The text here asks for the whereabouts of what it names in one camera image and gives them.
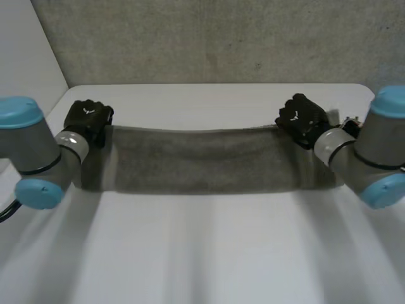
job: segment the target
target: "gray cloth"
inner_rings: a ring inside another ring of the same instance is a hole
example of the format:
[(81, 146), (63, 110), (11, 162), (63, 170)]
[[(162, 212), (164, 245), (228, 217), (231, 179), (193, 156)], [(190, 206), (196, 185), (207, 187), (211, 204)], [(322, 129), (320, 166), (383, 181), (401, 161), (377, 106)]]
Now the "gray cloth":
[(81, 180), (86, 190), (144, 194), (275, 193), (340, 184), (312, 151), (274, 126), (185, 132), (110, 127), (106, 147), (84, 161)]

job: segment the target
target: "concrete wall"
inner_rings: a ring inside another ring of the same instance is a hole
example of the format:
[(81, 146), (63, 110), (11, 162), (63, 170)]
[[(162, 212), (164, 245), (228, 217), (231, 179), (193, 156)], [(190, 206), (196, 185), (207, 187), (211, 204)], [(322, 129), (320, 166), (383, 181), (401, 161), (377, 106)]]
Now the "concrete wall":
[(405, 84), (404, 0), (32, 0), (70, 86)]

